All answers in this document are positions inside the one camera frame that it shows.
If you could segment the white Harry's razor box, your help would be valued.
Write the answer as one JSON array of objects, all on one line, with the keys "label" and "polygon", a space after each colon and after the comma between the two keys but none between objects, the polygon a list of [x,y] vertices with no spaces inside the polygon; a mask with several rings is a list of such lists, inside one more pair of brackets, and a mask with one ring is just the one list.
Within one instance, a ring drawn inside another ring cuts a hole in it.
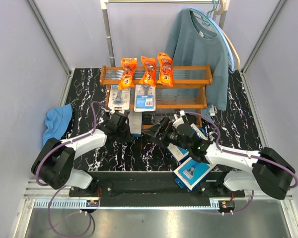
[{"label": "white Harry's razor box", "polygon": [[142,136],[142,113],[130,111],[128,114],[130,133],[132,137]]}]

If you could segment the blue razor box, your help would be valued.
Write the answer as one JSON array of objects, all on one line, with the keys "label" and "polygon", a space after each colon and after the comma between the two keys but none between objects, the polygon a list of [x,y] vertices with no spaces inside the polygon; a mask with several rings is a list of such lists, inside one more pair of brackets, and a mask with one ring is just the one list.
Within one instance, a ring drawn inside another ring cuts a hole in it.
[{"label": "blue razor box", "polygon": [[[197,136],[201,139],[208,140],[206,131],[202,127],[197,127],[195,124],[190,125],[196,132]],[[172,155],[172,157],[177,161],[182,163],[189,157],[189,152],[181,147],[175,146],[172,143],[169,144],[167,150]]]},{"label": "blue razor box", "polygon": [[215,166],[196,162],[189,157],[173,171],[176,176],[175,182],[180,188],[192,191]]}]

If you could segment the Gillette razor blister pack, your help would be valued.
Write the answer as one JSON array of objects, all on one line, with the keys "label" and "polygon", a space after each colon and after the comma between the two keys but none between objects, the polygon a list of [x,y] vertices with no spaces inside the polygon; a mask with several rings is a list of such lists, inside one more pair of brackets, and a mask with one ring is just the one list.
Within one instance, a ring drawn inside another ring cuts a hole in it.
[{"label": "Gillette razor blister pack", "polygon": [[153,86],[138,84],[135,87],[134,111],[153,112],[156,110],[155,90]]}]

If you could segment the orange bic razor bag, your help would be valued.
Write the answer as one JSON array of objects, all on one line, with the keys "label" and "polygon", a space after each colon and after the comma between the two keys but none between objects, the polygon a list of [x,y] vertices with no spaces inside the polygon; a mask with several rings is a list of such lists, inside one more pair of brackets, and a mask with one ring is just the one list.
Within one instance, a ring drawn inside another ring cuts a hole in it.
[{"label": "orange bic razor bag", "polygon": [[123,74],[118,86],[119,90],[129,89],[134,87],[133,76],[138,64],[137,58],[122,58],[121,64],[123,68]]},{"label": "orange bic razor bag", "polygon": [[156,59],[141,56],[141,62],[145,68],[144,75],[139,81],[142,85],[156,87],[155,76],[156,76]]},{"label": "orange bic razor bag", "polygon": [[157,83],[164,86],[173,87],[172,58],[167,53],[159,52],[157,59],[160,65]]}]

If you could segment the orange BIC razor bag front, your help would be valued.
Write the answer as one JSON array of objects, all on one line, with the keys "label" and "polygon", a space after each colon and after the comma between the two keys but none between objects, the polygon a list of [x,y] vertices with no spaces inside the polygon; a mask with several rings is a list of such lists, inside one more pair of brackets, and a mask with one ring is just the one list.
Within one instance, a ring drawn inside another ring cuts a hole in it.
[{"label": "orange BIC razor bag front", "polygon": [[121,64],[123,68],[123,74],[118,86],[119,90],[129,89],[134,87],[133,76],[138,64],[137,58],[122,58]]}]

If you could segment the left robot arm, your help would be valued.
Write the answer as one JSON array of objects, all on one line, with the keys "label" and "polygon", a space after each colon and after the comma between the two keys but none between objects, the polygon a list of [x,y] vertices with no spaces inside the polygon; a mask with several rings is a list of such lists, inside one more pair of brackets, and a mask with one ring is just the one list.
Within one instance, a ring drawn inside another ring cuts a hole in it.
[{"label": "left robot arm", "polygon": [[97,192],[97,184],[88,172],[74,168],[74,160],[105,145],[127,143],[132,140],[128,114],[109,113],[109,119],[91,131],[67,140],[50,138],[43,146],[31,172],[41,186],[57,190],[64,186],[78,187],[86,196]]}]

